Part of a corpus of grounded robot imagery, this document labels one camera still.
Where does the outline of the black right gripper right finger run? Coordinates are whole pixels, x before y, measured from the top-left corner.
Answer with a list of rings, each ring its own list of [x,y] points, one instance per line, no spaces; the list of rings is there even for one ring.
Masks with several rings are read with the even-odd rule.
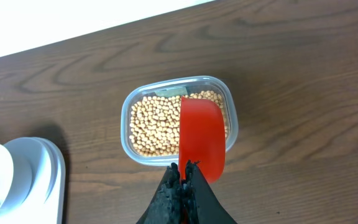
[[[237,222],[219,203],[197,162],[188,161],[183,181],[185,223],[236,224]]]

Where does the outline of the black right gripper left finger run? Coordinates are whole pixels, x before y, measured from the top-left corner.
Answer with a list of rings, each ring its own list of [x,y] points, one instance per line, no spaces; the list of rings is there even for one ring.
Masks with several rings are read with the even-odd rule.
[[[137,224],[180,224],[181,185],[176,163],[167,167],[146,211]]]

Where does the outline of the orange measuring scoop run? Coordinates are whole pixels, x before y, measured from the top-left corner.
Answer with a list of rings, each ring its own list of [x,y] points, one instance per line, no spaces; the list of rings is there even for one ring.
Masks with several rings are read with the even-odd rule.
[[[205,99],[181,99],[178,168],[185,178],[187,162],[197,163],[208,183],[223,173],[226,137],[219,106]]]

